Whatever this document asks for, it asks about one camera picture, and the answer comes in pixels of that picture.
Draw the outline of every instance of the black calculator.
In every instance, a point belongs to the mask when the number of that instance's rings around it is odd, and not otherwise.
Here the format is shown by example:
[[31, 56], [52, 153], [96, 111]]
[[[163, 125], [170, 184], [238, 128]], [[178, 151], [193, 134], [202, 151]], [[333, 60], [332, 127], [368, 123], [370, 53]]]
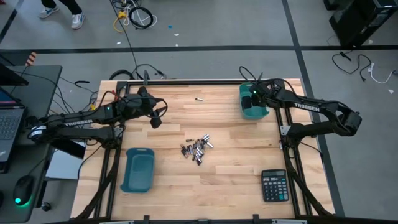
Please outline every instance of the black calculator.
[[286, 202], [289, 200], [286, 170], [263, 170], [261, 172], [261, 185], [265, 202]]

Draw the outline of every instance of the sneaker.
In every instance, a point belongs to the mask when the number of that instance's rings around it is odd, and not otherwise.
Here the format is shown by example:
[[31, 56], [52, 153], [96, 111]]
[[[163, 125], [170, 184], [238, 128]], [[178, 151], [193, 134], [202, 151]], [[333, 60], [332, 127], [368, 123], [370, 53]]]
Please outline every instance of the sneaker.
[[72, 29], [79, 29], [83, 25], [83, 21], [85, 20], [84, 13], [80, 13], [72, 16]]
[[57, 12], [58, 10], [60, 10], [60, 8], [58, 6], [55, 6], [55, 8], [53, 8], [53, 9], [44, 7], [43, 10], [39, 14], [39, 18], [41, 18], [41, 19], [47, 18], [48, 16]]

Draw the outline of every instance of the wooden tabletop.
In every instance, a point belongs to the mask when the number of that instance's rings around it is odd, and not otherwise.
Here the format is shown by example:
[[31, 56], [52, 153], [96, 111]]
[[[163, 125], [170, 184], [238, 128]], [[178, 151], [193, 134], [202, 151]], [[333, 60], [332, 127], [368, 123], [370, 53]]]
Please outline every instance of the wooden tabletop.
[[[298, 95], [303, 95], [299, 79], [288, 79], [288, 82]], [[291, 200], [265, 203], [262, 199], [261, 171], [285, 169], [275, 111], [269, 109], [270, 113], [259, 121], [242, 119], [238, 87], [147, 86], [149, 93], [167, 101], [169, 109], [157, 129], [151, 128], [149, 118], [126, 123], [112, 220], [142, 220], [144, 215], [150, 215], [151, 220], [251, 219], [253, 214], [259, 214], [260, 218], [294, 217]], [[102, 81], [99, 97], [115, 88], [116, 81]], [[131, 93], [138, 88], [132, 87]], [[104, 103], [112, 99], [108, 95]], [[291, 113], [296, 123], [311, 122], [308, 111], [292, 108]], [[182, 156], [180, 144], [205, 134], [210, 135], [214, 148], [206, 151], [203, 163], [197, 166], [191, 158]], [[303, 142], [318, 147], [314, 138], [305, 138]], [[148, 147], [155, 152], [153, 186], [144, 194], [127, 194], [120, 189], [126, 151], [132, 147]], [[85, 157], [96, 148], [89, 147]], [[334, 212], [319, 152], [304, 145], [300, 145], [299, 150], [308, 188], [329, 212]], [[82, 167], [71, 217], [78, 215], [97, 191], [103, 156], [104, 150], [100, 149]], [[301, 191], [297, 186], [296, 189], [300, 211], [304, 214]], [[103, 200], [102, 215], [107, 199], [108, 192]]]

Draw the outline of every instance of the black desk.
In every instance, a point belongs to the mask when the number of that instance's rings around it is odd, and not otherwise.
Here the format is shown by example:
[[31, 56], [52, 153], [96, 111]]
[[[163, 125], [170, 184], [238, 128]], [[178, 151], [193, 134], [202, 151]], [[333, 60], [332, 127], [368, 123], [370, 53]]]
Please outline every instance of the black desk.
[[[22, 72], [24, 66], [9, 67], [11, 70]], [[62, 67], [60, 65], [32, 66], [26, 69], [26, 73], [48, 78], [55, 83], [61, 75]], [[22, 100], [22, 103], [28, 107], [28, 116], [43, 117], [46, 116], [52, 98], [55, 92], [55, 86], [43, 78], [24, 75], [28, 86], [18, 86], [12, 95]], [[13, 87], [4, 86], [7, 91]], [[45, 173], [49, 166], [53, 148], [49, 144], [33, 146], [17, 146], [12, 150], [11, 163], [7, 174], [0, 174], [0, 191], [4, 194], [4, 201], [0, 207], [0, 223], [19, 223], [27, 222], [32, 214], [33, 208], [39, 199], [38, 195], [42, 188]], [[28, 172], [43, 158], [45, 161], [40, 163], [31, 173], [34, 176], [34, 188], [32, 197], [27, 205], [18, 207], [12, 193], [18, 179]]]

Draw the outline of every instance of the teal bin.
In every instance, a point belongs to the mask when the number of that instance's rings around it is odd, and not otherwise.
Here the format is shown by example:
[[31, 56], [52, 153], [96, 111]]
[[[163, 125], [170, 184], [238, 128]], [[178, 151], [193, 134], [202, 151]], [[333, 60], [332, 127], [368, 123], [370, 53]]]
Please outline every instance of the teal bin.
[[154, 179], [155, 152], [148, 148], [131, 148], [126, 155], [126, 172], [120, 189], [127, 193], [147, 192]]
[[249, 91], [251, 86], [252, 83], [243, 83], [242, 85], [239, 86], [239, 102], [240, 102], [239, 106], [241, 107], [243, 119], [259, 120], [268, 115], [269, 112], [266, 107], [252, 106], [249, 109], [243, 109], [242, 107], [242, 97], [244, 96], [251, 97], [251, 93]]

